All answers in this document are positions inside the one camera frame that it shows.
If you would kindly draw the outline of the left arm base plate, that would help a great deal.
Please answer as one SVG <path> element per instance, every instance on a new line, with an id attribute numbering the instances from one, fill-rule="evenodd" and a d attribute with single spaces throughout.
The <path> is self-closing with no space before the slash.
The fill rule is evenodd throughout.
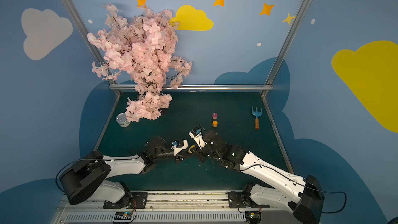
<path id="1" fill-rule="evenodd" d="M 103 209 L 144 209 L 148 194 L 146 192 L 128 192 L 119 201 L 105 201 Z"/>

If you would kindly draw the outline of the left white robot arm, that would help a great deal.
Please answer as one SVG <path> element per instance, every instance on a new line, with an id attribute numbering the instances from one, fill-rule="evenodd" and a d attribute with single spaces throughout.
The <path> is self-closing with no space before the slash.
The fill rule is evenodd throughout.
<path id="1" fill-rule="evenodd" d="M 56 185 L 71 205 L 99 200 L 124 208 L 132 201 L 131 191 L 125 183 L 110 178 L 146 174 L 159 160 L 174 159 L 179 163 L 189 155 L 188 141 L 169 144 L 160 137 L 148 141 L 142 152 L 127 157 L 105 156 L 95 150 L 63 167 L 56 176 Z"/>

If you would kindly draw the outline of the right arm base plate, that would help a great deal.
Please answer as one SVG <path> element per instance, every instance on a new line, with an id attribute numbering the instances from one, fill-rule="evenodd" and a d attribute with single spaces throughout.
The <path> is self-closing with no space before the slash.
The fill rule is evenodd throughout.
<path id="1" fill-rule="evenodd" d="M 269 205 L 259 205 L 255 203 L 251 198 L 250 194 L 240 191 L 228 192 L 229 208 L 270 208 Z"/>

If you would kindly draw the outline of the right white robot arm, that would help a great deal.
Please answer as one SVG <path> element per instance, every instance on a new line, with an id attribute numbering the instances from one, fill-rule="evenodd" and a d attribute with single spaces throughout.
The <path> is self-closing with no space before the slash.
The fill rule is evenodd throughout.
<path id="1" fill-rule="evenodd" d="M 325 214 L 323 205 L 327 191 L 312 176 L 298 176 L 260 159 L 253 152 L 237 145 L 227 144 L 214 131 L 199 128 L 190 131 L 204 158 L 212 158 L 222 167 L 250 175 L 270 185 L 271 190 L 254 185 L 249 189 L 249 199 L 256 205 L 270 205 L 291 213 L 303 224 L 318 224 Z"/>

